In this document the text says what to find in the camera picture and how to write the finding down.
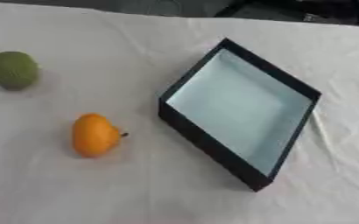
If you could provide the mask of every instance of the table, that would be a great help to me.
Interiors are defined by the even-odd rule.
[[[323,96],[275,183],[258,193],[162,123],[158,97],[224,37]],[[359,223],[359,27],[124,15],[0,3],[0,52],[41,78],[0,88],[0,223]],[[77,157],[98,112],[130,136]]]

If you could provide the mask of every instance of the orange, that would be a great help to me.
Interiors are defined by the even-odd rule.
[[[118,128],[102,115],[82,115],[73,126],[73,147],[86,158],[100,157],[116,146],[120,139]]]

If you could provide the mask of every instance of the black box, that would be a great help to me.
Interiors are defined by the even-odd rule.
[[[319,98],[224,39],[159,98],[158,115],[259,191],[275,179]]]

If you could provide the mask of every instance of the green fruit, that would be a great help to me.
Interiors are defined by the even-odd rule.
[[[38,65],[26,53],[0,52],[0,86],[20,90],[38,79]]]

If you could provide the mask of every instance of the white cloth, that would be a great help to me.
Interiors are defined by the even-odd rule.
[[[224,37],[323,93],[258,193],[157,118],[158,97]],[[358,27],[0,4],[12,50],[42,72],[0,88],[0,224],[359,223]],[[77,157],[69,128],[87,112],[130,136]]]

